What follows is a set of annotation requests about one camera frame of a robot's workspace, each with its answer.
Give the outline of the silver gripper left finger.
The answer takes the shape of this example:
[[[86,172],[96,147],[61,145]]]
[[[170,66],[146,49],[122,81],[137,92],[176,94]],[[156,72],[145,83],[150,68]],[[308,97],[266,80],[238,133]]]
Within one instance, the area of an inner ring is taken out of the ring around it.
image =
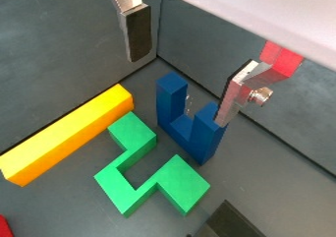
[[[118,12],[129,62],[138,61],[152,49],[150,7],[142,0],[112,0]]]

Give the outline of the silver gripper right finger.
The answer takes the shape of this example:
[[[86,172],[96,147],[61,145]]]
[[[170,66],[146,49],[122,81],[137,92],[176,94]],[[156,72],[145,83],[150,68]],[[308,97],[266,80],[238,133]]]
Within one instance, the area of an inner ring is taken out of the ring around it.
[[[249,60],[226,80],[214,123],[224,127],[248,102],[262,106],[273,94],[269,85],[286,80],[301,62],[301,55],[266,41],[260,61]]]

